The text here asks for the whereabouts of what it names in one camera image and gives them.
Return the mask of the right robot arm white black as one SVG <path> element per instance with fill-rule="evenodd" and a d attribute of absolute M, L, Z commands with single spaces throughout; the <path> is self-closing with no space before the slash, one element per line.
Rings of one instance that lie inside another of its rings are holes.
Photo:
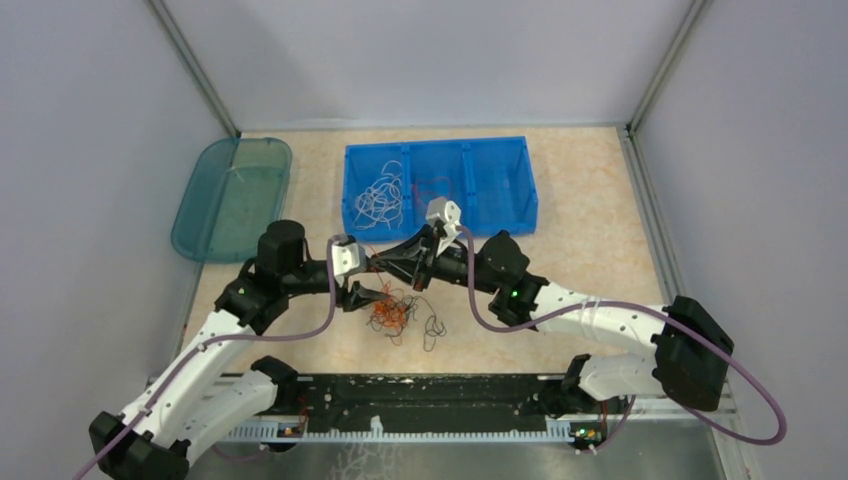
<path fill-rule="evenodd" d="M 491 332 L 561 333 L 621 349 L 616 356 L 572 359 L 562 387 L 576 412 L 630 395 L 664 395 L 700 412 L 719 407 L 734 344 L 692 298 L 647 306 L 569 290 L 532 274 L 529 258 L 506 231 L 475 248 L 424 226 L 367 265 L 416 291 L 432 280 L 464 287 L 475 321 Z"/>

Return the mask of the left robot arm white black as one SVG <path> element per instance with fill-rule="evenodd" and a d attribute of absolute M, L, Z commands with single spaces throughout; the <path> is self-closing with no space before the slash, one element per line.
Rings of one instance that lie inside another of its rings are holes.
<path fill-rule="evenodd" d="M 271 409 L 292 411 L 300 399 L 298 373 L 266 356 L 228 389 L 205 396 L 226 367 L 251 345 L 314 338 L 328 329 L 338 309 L 354 311 L 378 294 L 347 280 L 366 271 L 368 256 L 354 237 L 340 234 L 325 256 L 309 254 L 305 228 L 293 220 L 272 222 L 257 252 L 215 301 L 190 343 L 165 371 L 119 413 L 91 422 L 93 457 L 76 473 L 99 468 L 112 479 L 183 479 L 216 443 L 250 417 Z M 292 299 L 325 294 L 325 320 L 304 333 L 267 335 Z"/>

